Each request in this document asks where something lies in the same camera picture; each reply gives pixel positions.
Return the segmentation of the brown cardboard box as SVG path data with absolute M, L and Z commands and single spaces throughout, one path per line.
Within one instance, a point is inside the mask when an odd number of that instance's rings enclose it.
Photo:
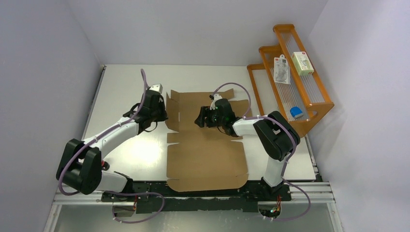
M 237 189 L 248 180 L 248 166 L 241 137 L 217 128 L 200 128 L 194 121 L 200 108 L 211 104 L 208 92 L 177 92 L 166 95 L 166 176 L 177 192 Z

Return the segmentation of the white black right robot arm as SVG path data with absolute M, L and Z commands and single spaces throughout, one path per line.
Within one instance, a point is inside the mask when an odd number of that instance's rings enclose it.
M 213 100 L 210 106 L 202 106 L 194 123 L 200 128 L 219 128 L 232 137 L 256 135 L 261 142 L 268 162 L 262 180 L 261 195 L 273 200 L 283 185 L 287 163 L 293 156 L 300 137 L 279 111 L 265 116 L 238 117 L 230 102 L 225 99 Z

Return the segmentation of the orange wooden tiered rack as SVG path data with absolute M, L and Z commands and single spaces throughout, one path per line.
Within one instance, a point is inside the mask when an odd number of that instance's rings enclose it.
M 269 80 L 274 100 L 277 103 L 279 112 L 288 120 L 290 125 L 298 132 L 300 137 L 304 137 L 308 132 L 334 107 L 327 90 L 324 87 L 318 73 L 299 76 L 291 60 L 293 52 L 307 52 L 301 39 L 299 38 L 293 24 L 276 24 L 273 27 L 278 44 L 261 46 L 259 53 L 262 62 L 247 66 L 251 85 L 256 97 L 258 109 L 262 115 L 267 113 L 263 109 L 261 99 L 262 94 L 258 91 L 255 82 L 254 72 L 264 71 Z M 280 84 L 274 82 L 274 58 L 281 54 L 289 62 L 290 84 Z M 290 114 L 292 107 L 299 107 L 305 114 L 303 117 L 294 119 Z

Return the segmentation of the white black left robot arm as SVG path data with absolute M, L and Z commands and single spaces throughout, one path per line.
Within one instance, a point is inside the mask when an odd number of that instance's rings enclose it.
M 123 114 L 119 121 L 105 131 L 85 140 L 71 139 L 65 146 L 56 173 L 59 190 L 63 184 L 73 188 L 73 194 L 91 194 L 96 190 L 114 193 L 120 200 L 132 198 L 135 190 L 133 180 L 125 174 L 109 171 L 103 165 L 104 158 L 125 141 L 148 132 L 152 123 L 167 120 L 162 86 L 149 87 L 140 103 Z

